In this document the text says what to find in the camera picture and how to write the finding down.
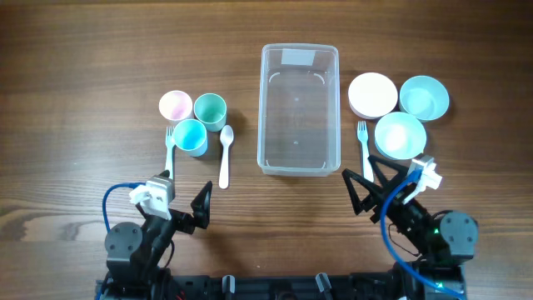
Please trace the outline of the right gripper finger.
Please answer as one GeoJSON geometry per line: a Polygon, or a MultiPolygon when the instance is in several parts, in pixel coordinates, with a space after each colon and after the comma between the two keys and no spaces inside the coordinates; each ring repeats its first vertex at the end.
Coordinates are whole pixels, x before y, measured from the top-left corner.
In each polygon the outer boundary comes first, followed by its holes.
{"type": "Polygon", "coordinates": [[[372,182],[348,168],[345,168],[341,175],[346,184],[354,213],[359,215],[363,211],[368,212],[372,208],[372,182]],[[355,183],[368,191],[368,195],[363,200],[361,200],[357,194],[355,183]]]}
{"type": "Polygon", "coordinates": [[[399,163],[375,155],[369,156],[369,162],[378,182],[386,192],[391,192],[407,177],[408,167],[399,163]]]}

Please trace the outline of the light blue bowl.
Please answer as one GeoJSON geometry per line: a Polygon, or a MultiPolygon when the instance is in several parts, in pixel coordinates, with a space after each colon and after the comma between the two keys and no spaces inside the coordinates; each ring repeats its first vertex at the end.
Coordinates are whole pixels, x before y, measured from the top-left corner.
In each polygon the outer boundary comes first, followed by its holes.
{"type": "Polygon", "coordinates": [[[427,142],[422,123],[405,112],[391,112],[382,117],[374,136],[378,152],[393,160],[410,160],[422,154],[427,142]]]}

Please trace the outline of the light blue fork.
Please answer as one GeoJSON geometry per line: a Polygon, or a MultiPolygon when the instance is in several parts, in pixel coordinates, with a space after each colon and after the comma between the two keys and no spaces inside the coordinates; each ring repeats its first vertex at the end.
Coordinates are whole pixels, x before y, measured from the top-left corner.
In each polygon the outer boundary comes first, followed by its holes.
{"type": "Polygon", "coordinates": [[[359,121],[357,123],[357,138],[361,144],[361,165],[363,171],[363,177],[369,182],[374,182],[374,174],[371,163],[369,161],[370,153],[368,147],[368,131],[365,121],[359,121]]]}

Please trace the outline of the blue cup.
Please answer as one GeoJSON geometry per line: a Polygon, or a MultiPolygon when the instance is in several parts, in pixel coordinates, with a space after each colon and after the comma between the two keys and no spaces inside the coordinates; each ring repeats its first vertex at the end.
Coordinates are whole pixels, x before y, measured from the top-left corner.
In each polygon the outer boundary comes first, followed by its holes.
{"type": "Polygon", "coordinates": [[[174,127],[173,139],[176,146],[190,157],[200,157],[207,151],[207,130],[196,119],[179,122],[174,127]]]}

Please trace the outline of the green bowl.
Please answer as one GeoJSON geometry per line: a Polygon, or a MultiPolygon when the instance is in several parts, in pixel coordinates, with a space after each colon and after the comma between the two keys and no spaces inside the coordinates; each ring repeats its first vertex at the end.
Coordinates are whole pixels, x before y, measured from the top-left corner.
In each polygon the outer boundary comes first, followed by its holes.
{"type": "Polygon", "coordinates": [[[401,86],[399,108],[422,123],[441,118],[450,106],[446,87],[437,79],[418,75],[407,79],[401,86]]]}

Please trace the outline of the white pink bowl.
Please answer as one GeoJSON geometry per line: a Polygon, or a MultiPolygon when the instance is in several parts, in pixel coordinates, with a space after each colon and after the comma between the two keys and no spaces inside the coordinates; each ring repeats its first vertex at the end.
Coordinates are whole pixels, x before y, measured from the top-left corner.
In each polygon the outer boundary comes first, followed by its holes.
{"type": "Polygon", "coordinates": [[[357,116],[376,119],[396,107],[398,91],[394,82],[387,76],[378,72],[365,72],[351,81],[348,101],[357,116]]]}

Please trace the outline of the pink cup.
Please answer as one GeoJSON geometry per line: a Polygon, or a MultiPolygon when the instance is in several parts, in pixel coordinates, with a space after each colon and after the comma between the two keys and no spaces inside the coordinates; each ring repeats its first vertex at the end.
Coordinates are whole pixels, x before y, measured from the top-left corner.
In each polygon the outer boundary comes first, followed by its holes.
{"type": "Polygon", "coordinates": [[[173,90],[165,93],[158,103],[158,108],[160,114],[174,126],[183,120],[193,118],[192,99],[183,91],[173,90]]]}

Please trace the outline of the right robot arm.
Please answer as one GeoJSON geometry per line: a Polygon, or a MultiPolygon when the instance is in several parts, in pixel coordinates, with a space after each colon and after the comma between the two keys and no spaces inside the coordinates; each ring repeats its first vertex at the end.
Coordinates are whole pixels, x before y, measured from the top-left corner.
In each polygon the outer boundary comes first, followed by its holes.
{"type": "Polygon", "coordinates": [[[456,210],[429,213],[416,196],[437,189],[441,176],[431,156],[420,155],[411,165],[371,155],[378,181],[345,169],[342,172],[355,214],[372,211],[371,221],[395,263],[387,273],[353,275],[357,298],[464,299],[463,265],[475,256],[477,221],[456,210]]]}

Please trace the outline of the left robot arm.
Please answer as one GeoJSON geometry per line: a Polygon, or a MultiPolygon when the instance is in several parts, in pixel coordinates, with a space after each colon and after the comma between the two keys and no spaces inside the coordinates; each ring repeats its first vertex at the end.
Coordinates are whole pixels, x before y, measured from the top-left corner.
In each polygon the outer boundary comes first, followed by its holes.
{"type": "Polygon", "coordinates": [[[176,232],[192,234],[197,228],[206,229],[210,222],[212,182],[207,182],[191,203],[192,213],[171,210],[166,220],[147,214],[138,204],[144,217],[143,225],[121,222],[107,230],[106,277],[97,295],[117,299],[168,299],[172,274],[169,268],[159,267],[163,253],[175,250],[172,237],[176,232]]]}

